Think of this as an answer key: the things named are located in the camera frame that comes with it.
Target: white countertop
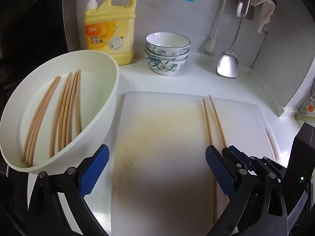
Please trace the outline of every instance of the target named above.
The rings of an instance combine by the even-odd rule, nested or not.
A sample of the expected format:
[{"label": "white countertop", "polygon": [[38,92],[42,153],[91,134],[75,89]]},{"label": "white countertop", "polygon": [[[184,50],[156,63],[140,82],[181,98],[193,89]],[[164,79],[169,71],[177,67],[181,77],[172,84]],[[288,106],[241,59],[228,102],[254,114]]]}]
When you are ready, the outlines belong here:
[{"label": "white countertop", "polygon": [[[85,196],[85,201],[96,219],[106,232],[111,235],[111,184],[114,163],[114,148],[122,112],[123,100],[130,91],[167,92],[198,96],[211,95],[215,98],[225,98],[257,104],[265,114],[278,142],[282,165],[287,166],[293,139],[303,122],[293,117],[278,118],[273,112],[266,96],[247,75],[249,69],[239,67],[235,79],[221,77],[216,72],[217,58],[204,54],[190,52],[181,70],[170,76],[154,73],[144,58],[144,48],[136,47],[135,56],[129,65],[120,66],[117,108],[111,129],[104,140],[111,151],[110,160],[97,181],[92,193]],[[30,174],[28,192],[31,192],[36,175]],[[63,194],[59,194],[66,217],[72,229],[81,232],[73,219]]]}]

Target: bottle label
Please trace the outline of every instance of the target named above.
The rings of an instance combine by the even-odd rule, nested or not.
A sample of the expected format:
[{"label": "bottle label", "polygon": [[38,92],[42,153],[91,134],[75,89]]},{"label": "bottle label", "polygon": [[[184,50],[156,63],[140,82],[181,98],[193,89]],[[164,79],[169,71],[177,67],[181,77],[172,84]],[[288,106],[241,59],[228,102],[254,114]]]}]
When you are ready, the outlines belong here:
[{"label": "bottle label", "polygon": [[107,54],[133,51],[134,19],[107,21],[85,26],[89,50]]}]

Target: floral pattern bowl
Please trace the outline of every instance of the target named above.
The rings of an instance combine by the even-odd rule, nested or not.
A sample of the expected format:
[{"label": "floral pattern bowl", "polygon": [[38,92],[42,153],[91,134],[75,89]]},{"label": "floral pattern bowl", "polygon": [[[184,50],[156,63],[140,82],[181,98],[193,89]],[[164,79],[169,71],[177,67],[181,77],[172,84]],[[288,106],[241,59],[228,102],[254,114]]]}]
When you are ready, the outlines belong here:
[{"label": "floral pattern bowl", "polygon": [[182,68],[187,58],[188,56],[180,61],[169,61],[157,59],[145,53],[145,59],[148,62],[149,66],[152,68],[153,72],[159,75],[172,75],[175,71],[178,71]]},{"label": "floral pattern bowl", "polygon": [[181,56],[187,53],[189,46],[190,40],[176,33],[158,32],[145,38],[145,48],[158,56]]},{"label": "floral pattern bowl", "polygon": [[180,56],[159,56],[159,55],[149,52],[147,49],[144,49],[144,52],[148,54],[149,56],[155,57],[160,60],[180,61],[180,60],[184,60],[187,57],[189,49],[184,55],[180,55]]}]

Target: white plastic tub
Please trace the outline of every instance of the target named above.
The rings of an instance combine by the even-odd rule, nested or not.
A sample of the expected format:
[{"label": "white plastic tub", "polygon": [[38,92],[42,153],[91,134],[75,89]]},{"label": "white plastic tub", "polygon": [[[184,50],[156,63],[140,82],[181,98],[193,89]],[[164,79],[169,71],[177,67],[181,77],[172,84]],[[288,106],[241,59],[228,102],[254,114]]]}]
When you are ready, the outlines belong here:
[{"label": "white plastic tub", "polygon": [[[72,142],[49,159],[53,119],[62,87],[69,72],[82,70],[81,117],[82,132],[75,132],[72,120]],[[54,78],[61,81],[49,103],[40,127],[34,152],[33,167],[22,162],[23,146],[31,120],[41,98]],[[0,121],[0,148],[8,165],[18,171],[37,174],[63,173],[77,167],[91,156],[104,141],[114,117],[119,68],[114,59],[98,51],[76,51],[53,58],[29,74],[11,95]]]}]

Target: beige cloth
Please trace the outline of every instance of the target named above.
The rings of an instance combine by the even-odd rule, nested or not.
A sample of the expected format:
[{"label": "beige cloth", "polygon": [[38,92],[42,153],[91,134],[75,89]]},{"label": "beige cloth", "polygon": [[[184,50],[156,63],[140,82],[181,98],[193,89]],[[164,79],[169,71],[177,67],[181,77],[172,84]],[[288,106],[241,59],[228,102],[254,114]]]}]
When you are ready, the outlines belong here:
[{"label": "beige cloth", "polygon": [[274,12],[276,6],[271,0],[251,0],[250,5],[256,6],[262,3],[257,32],[261,33],[264,25],[270,22],[270,16]]}]

